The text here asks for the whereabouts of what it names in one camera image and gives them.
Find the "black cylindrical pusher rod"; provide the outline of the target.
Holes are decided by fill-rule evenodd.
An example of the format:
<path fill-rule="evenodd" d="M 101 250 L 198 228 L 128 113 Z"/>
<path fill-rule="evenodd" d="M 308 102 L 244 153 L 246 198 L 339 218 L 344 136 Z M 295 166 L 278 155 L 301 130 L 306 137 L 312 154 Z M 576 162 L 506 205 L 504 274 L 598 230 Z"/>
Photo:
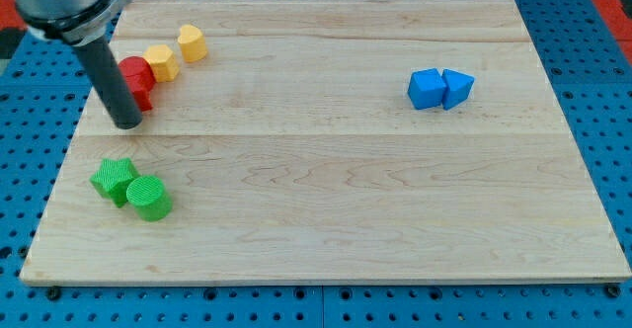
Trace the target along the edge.
<path fill-rule="evenodd" d="M 142 113 L 123 78 L 104 36 L 73 47 L 113 124 L 131 129 L 141 124 Z"/>

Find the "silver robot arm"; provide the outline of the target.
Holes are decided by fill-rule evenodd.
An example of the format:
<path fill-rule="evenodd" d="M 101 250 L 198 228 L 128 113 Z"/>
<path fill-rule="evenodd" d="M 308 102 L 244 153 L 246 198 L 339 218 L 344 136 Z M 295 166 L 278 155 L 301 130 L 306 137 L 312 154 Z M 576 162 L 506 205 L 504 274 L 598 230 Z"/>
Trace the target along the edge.
<path fill-rule="evenodd" d="M 114 125 L 131 129 L 142 113 L 106 39 L 108 23 L 131 0 L 15 0 L 29 31 L 71 46 Z"/>

